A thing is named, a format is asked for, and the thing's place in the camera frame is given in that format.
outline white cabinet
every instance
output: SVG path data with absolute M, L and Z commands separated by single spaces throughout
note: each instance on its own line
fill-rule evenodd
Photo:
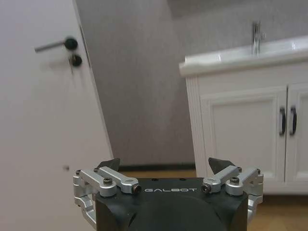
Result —
M 186 86 L 197 176 L 212 175 L 214 157 L 260 168 L 265 193 L 308 194 L 307 62 L 201 73 Z
M 286 86 L 201 95 L 206 156 L 244 169 L 258 167 L 267 181 L 283 182 L 285 134 L 279 134 L 279 114 L 286 95 Z
M 288 93 L 286 181 L 308 187 L 308 84 L 293 84 Z

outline white door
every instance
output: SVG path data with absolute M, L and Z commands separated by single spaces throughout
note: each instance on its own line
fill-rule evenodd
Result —
M 308 84 L 289 87 L 288 118 L 286 181 L 308 188 Z
M 281 86 L 201 96 L 206 157 L 258 167 L 266 181 L 284 181 L 285 134 L 279 127 L 286 93 Z
M 1 0 L 0 28 L 0 230 L 91 230 L 73 172 L 112 153 L 73 2 Z M 64 47 L 34 52 L 66 36 L 83 59 L 73 75 Z

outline door lever handle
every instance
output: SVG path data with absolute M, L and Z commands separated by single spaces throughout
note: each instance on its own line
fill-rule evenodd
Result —
M 56 48 L 56 47 L 61 47 L 61 46 L 65 46 L 65 48 L 68 49 L 69 51 L 74 51 L 78 47 L 78 42 L 76 39 L 69 37 L 69 38 L 66 38 L 64 41 L 54 42 L 54 43 L 50 43 L 44 46 L 36 47 L 34 48 L 34 50 L 36 53 L 39 53 L 42 51 L 46 51 L 46 50 Z

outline bathroom vanity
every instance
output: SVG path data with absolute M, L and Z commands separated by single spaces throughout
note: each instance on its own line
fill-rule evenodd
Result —
M 308 37 L 188 56 L 180 73 L 199 177 L 228 159 L 260 168 L 265 193 L 308 193 Z

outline cabinet door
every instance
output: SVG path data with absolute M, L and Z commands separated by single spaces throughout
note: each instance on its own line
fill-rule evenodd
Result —
M 286 133 L 286 181 L 308 183 L 308 84 L 289 88 Z
M 267 181 L 284 181 L 285 133 L 279 127 L 286 93 L 281 86 L 202 95 L 206 157 L 258 167 Z

